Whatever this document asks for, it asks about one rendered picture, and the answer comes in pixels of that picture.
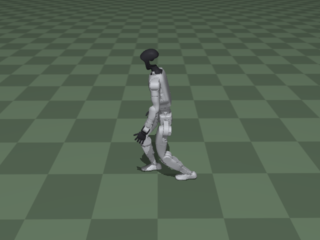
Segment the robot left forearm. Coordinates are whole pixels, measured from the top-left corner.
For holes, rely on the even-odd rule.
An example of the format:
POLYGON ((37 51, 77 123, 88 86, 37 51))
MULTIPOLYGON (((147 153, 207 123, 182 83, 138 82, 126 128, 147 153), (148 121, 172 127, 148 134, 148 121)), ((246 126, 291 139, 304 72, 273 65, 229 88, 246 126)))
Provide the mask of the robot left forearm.
POLYGON ((150 107, 149 108, 149 113, 148 113, 148 118, 147 121, 145 123, 145 127, 143 128, 142 131, 144 131, 145 133, 148 133, 149 129, 152 128, 155 120, 157 119, 156 116, 156 109, 154 107, 150 107))

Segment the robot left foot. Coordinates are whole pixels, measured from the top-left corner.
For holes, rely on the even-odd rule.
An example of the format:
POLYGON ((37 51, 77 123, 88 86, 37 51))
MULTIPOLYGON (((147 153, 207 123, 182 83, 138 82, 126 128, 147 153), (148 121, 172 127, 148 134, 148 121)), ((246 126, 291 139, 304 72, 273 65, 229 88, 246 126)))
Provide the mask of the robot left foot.
POLYGON ((178 173, 175 175, 177 180, 187 180, 187 179, 195 179, 197 177, 197 173, 195 171, 190 171, 191 175, 186 175, 185 173, 178 173))

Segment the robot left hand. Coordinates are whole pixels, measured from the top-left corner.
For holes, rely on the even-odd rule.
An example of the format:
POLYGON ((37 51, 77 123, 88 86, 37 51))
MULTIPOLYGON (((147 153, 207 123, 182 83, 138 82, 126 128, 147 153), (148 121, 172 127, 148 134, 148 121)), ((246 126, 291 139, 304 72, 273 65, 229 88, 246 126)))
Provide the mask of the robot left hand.
MULTIPOLYGON (((145 126, 144 126, 145 127, 145 126)), ((144 129, 144 127, 142 128, 142 130, 139 132, 139 133, 136 133, 136 134, 134 134, 134 136, 136 136, 137 135, 137 137, 135 138, 135 141, 136 142, 138 142, 139 140, 139 143, 141 143, 141 141, 142 141, 142 143, 141 144, 143 144, 144 143, 144 140, 146 139, 146 135, 149 133, 149 131, 150 131, 150 129, 149 129, 149 131, 147 132, 147 133, 145 133, 144 131, 143 131, 143 129, 144 129)))

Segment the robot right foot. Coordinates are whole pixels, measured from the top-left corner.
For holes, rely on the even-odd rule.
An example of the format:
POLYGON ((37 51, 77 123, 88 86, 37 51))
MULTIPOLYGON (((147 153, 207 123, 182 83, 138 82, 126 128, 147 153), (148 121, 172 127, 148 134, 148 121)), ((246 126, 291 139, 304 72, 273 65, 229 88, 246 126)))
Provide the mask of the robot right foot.
POLYGON ((151 170, 160 170, 160 169, 162 169, 162 165, 159 162, 156 163, 156 164, 153 165, 152 163, 150 163, 150 164, 148 164, 146 166, 141 167, 141 170, 142 171, 151 171, 151 170))

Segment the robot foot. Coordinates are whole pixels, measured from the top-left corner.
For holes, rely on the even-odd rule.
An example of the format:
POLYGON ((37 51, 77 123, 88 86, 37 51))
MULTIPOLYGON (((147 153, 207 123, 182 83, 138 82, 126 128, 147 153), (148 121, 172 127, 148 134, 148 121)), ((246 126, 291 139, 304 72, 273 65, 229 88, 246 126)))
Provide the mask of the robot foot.
POLYGON ((185 173, 178 173, 175 175, 177 180, 187 180, 187 179, 195 179, 197 177, 197 173, 195 171, 190 171, 191 175, 186 175, 185 173))
POLYGON ((151 170, 160 170, 160 169, 162 169, 162 165, 159 162, 156 163, 156 164, 153 165, 152 163, 150 163, 150 164, 148 164, 146 166, 141 167, 141 170, 142 171, 151 171, 151 170))

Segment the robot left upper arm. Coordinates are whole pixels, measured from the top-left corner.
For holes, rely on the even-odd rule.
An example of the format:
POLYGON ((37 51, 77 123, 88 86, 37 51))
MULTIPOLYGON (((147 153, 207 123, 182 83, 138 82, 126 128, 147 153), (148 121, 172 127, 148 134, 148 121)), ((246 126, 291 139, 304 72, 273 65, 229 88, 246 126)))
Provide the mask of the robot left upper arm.
POLYGON ((156 109, 156 114, 160 111, 160 89, 161 83, 159 78, 153 78, 149 83, 149 90, 151 95, 151 102, 156 109))

